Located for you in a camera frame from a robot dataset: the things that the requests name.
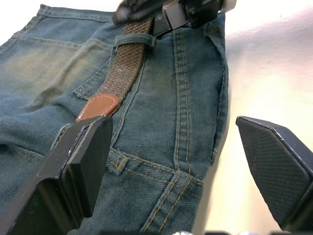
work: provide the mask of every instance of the blue denim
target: blue denim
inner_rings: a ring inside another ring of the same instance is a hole
[[[69,234],[191,231],[227,119],[225,17],[161,39],[122,36],[111,17],[41,5],[0,47],[0,214],[104,82],[118,46],[145,43],[142,69],[113,115],[93,217]]]

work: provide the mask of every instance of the brown woven belt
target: brown woven belt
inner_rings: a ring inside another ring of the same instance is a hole
[[[178,2],[169,0],[163,8],[167,8]],[[147,19],[140,23],[131,23],[125,26],[124,35],[136,33],[149,33],[153,19]],[[145,44],[126,44],[118,47],[115,62],[108,76],[95,96],[92,96],[76,122],[96,116],[111,116],[120,103],[124,100],[134,80],[136,79],[143,62]]]

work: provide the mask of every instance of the white background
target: white background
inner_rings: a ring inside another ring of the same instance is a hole
[[[2,1],[0,44],[49,6],[114,11],[119,0]],[[313,1],[238,0],[226,17],[229,124],[219,160],[205,179],[194,234],[268,233],[279,227],[250,175],[236,116],[290,128],[313,149]]]

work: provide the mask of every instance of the white table surface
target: white table surface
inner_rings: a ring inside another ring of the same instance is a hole
[[[114,11],[120,0],[15,0],[0,7],[0,44],[49,6]],[[226,141],[205,179],[193,233],[223,230],[266,234],[279,227],[246,163],[239,115],[291,129],[313,149],[313,1],[238,0],[226,17],[229,126]]]

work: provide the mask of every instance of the jeans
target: jeans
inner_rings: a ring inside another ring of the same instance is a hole
[[[123,43],[112,13],[41,5],[0,47],[0,214],[87,100]],[[119,110],[94,214],[71,235],[191,231],[227,119],[224,14],[147,46]]]

